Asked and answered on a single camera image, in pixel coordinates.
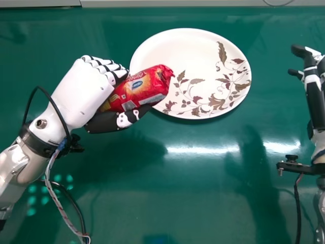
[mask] brown leaf pattern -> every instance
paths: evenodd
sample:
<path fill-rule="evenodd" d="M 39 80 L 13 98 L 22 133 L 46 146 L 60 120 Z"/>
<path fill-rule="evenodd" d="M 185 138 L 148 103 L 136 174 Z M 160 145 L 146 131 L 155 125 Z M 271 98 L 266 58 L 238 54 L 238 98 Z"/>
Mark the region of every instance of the brown leaf pattern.
<path fill-rule="evenodd" d="M 191 80 L 190 84 L 198 84 L 202 81 L 205 81 L 205 80 L 204 79 L 193 79 L 193 80 Z"/>
<path fill-rule="evenodd" d="M 218 42 L 219 44 L 219 58 L 222 64 L 224 65 L 224 62 L 227 60 L 227 53 L 224 49 L 224 46 L 221 42 Z"/>
<path fill-rule="evenodd" d="M 202 99 L 202 98 L 199 97 L 199 96 L 194 96 L 194 97 L 193 97 L 193 102 L 194 102 L 195 104 L 197 104 L 198 100 L 200 100 L 200 99 Z"/>
<path fill-rule="evenodd" d="M 187 81 L 189 81 L 189 79 L 183 79 L 183 80 L 181 81 L 181 84 L 183 84 L 183 83 L 185 83 L 185 82 L 187 82 Z"/>
<path fill-rule="evenodd" d="M 232 61 L 234 61 L 236 64 L 241 64 L 242 62 L 244 62 L 244 60 L 242 60 L 240 58 L 232 59 Z"/>
<path fill-rule="evenodd" d="M 200 117 L 199 107 L 196 107 L 196 108 L 192 109 L 192 115 Z"/>
<path fill-rule="evenodd" d="M 247 65 L 245 65 L 247 61 L 241 58 L 227 60 L 228 57 L 224 45 L 221 42 L 217 43 L 219 47 L 219 61 L 216 64 L 217 78 L 215 80 L 217 85 L 219 85 L 217 90 L 219 92 L 226 92 L 226 98 L 224 93 L 222 99 L 218 98 L 218 95 L 215 93 L 212 93 L 208 98 L 193 96 L 191 93 L 193 93 L 192 90 L 195 90 L 194 87 L 206 80 L 201 78 L 190 79 L 186 77 L 186 71 L 184 70 L 178 74 L 176 78 L 177 82 L 173 83 L 178 90 L 175 96 L 182 97 L 182 102 L 177 104 L 177 102 L 168 101 L 168 103 L 165 104 L 163 113 L 169 114 L 172 111 L 177 112 L 177 115 L 186 113 L 197 117 L 211 116 L 216 113 L 217 110 L 232 108 L 238 98 L 246 95 L 245 90 L 251 86 L 251 80 L 245 79 L 245 77 L 247 77 L 246 75 L 250 72 L 250 70 L 246 68 Z"/>
<path fill-rule="evenodd" d="M 185 76 L 185 70 L 177 76 L 178 82 L 180 82 Z"/>
<path fill-rule="evenodd" d="M 223 82 L 223 83 L 228 83 L 228 82 L 230 82 L 229 79 L 224 79 L 224 78 L 218 78 L 218 79 L 216 79 L 216 80 L 221 81 L 221 82 Z"/>

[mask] green table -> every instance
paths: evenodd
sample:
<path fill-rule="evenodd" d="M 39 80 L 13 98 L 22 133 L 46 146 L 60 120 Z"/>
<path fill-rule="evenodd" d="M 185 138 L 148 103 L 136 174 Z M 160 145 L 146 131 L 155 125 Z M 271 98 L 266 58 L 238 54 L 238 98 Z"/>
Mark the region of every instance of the green table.
<path fill-rule="evenodd" d="M 293 243 L 295 174 L 275 164 L 313 145 L 304 89 L 288 68 L 302 62 L 290 45 L 322 52 L 325 8 L 154 8 L 0 10 L 0 148 L 16 138 L 29 93 L 52 92 L 84 54 L 127 66 L 135 49 L 158 32 L 193 27 L 235 43 L 252 68 L 245 101 L 224 116 L 187 121 L 151 111 L 126 131 L 88 135 L 86 151 L 56 162 L 55 180 L 69 187 L 92 243 Z M 37 95 L 30 118 L 47 106 Z M 300 184 L 301 243 L 312 243 L 315 177 Z M 78 225 L 72 206 L 60 198 Z M 0 234 L 1 244 L 78 243 L 46 189 L 32 185 Z"/>

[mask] white cable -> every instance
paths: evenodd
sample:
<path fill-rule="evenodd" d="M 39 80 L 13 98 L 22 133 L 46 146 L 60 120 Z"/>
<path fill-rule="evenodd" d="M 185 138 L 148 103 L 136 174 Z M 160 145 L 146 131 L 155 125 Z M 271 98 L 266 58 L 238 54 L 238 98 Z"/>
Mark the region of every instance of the white cable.
<path fill-rule="evenodd" d="M 275 5 L 275 4 L 270 3 L 268 0 L 263 0 L 264 3 L 266 3 L 267 5 L 272 6 L 272 7 L 283 7 L 283 6 L 286 6 L 286 5 L 288 5 L 288 4 L 291 4 L 293 1 L 294 1 L 294 0 L 289 0 L 289 1 L 286 2 L 286 3 L 279 4 L 279 5 Z"/>
<path fill-rule="evenodd" d="M 49 164 L 48 164 L 47 167 L 46 167 L 46 171 L 45 171 L 45 185 L 46 185 L 47 190 L 48 190 L 50 196 L 52 197 L 52 199 L 53 199 L 55 205 L 57 206 L 57 208 L 58 208 L 58 210 L 59 210 L 59 212 L 60 212 L 60 214 L 61 214 L 61 216 L 62 216 L 64 222 L 66 223 L 66 225 L 71 229 L 71 231 L 72 231 L 75 235 L 77 235 L 77 236 L 79 237 L 79 239 L 80 239 L 80 241 L 81 241 L 82 244 L 85 244 L 85 243 L 83 242 L 83 240 L 82 240 L 82 237 L 88 238 L 88 239 L 89 239 L 88 244 L 90 244 L 90 243 L 91 243 L 91 238 L 90 238 L 90 236 L 89 236 L 89 235 L 84 235 L 82 232 L 78 231 L 78 230 L 74 227 L 74 225 L 73 225 L 73 224 L 71 223 L 71 221 L 69 220 L 67 213 L 64 211 L 64 209 L 63 209 L 63 207 L 62 207 L 62 205 L 61 205 L 59 199 L 57 198 L 55 192 L 54 192 L 53 189 L 52 189 L 52 185 L 51 185 L 51 183 L 50 183 L 50 171 L 51 171 L 52 166 L 53 166 L 53 164 L 54 164 L 54 161 L 55 161 L 55 159 L 56 159 L 56 157 L 58 156 L 59 153 L 60 153 L 60 149 L 55 150 L 54 154 L 52 155 L 52 157 L 51 157 L 51 159 L 50 159 L 50 161 L 49 161 Z"/>

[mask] white plate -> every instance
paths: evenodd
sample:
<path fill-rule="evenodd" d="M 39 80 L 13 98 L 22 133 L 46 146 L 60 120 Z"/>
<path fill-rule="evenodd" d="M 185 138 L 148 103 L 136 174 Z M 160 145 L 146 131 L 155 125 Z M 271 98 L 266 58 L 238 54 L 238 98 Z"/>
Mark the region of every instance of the white plate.
<path fill-rule="evenodd" d="M 168 95 L 154 108 L 185 119 L 220 116 L 237 107 L 251 85 L 250 65 L 229 40 L 205 30 L 171 29 L 143 42 L 130 73 L 163 64 L 175 74 Z"/>

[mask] red snack packet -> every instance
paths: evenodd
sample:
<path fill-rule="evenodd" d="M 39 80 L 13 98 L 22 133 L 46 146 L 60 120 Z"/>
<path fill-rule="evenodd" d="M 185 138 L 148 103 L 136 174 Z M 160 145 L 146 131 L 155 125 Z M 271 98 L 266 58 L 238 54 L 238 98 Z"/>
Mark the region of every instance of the red snack packet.
<path fill-rule="evenodd" d="M 155 105 L 168 94 L 173 71 L 165 65 L 156 65 L 129 76 L 113 91 L 100 112 L 107 110 L 125 112 L 141 105 Z"/>

